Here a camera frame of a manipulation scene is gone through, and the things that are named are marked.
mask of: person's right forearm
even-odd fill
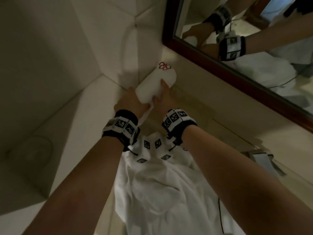
[[[246,234],[313,230],[312,211],[258,164],[194,125],[185,129],[182,140]]]
[[[257,0],[228,0],[225,5],[232,11],[233,16],[248,9]]]

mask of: red logo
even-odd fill
[[[171,66],[168,66],[166,63],[164,62],[160,62],[159,63],[159,69],[162,69],[163,71],[164,70],[168,70],[168,69],[171,69],[172,67]]]

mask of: white cylindrical object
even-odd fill
[[[161,96],[161,79],[163,79],[169,87],[172,87],[176,81],[175,70],[163,62],[159,63],[157,68],[136,88],[136,94],[140,102],[151,104],[150,109],[139,119],[138,125],[143,124],[150,111],[153,109],[152,97],[154,95],[157,97]]]
[[[188,36],[184,39],[187,43],[191,44],[192,46],[196,47],[198,44],[198,39],[195,36]]]

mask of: wristband strap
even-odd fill
[[[197,125],[197,123],[182,109],[169,110],[162,123],[168,133],[167,138],[174,137],[173,143],[177,146],[182,144],[182,133],[189,125]]]
[[[116,137],[125,146],[124,152],[128,151],[128,146],[137,142],[140,129],[137,126],[138,118],[129,110],[119,110],[115,117],[110,119],[102,130],[102,137]]]
[[[214,26],[214,31],[218,34],[224,31],[225,26],[230,23],[232,18],[233,15],[228,7],[219,6],[203,23],[211,22]]]
[[[244,36],[223,39],[219,44],[219,56],[222,61],[231,61],[246,54],[246,40]]]

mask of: mirror frame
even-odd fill
[[[307,111],[178,38],[175,33],[182,4],[183,0],[167,0],[162,34],[163,45],[313,133],[313,116]]]

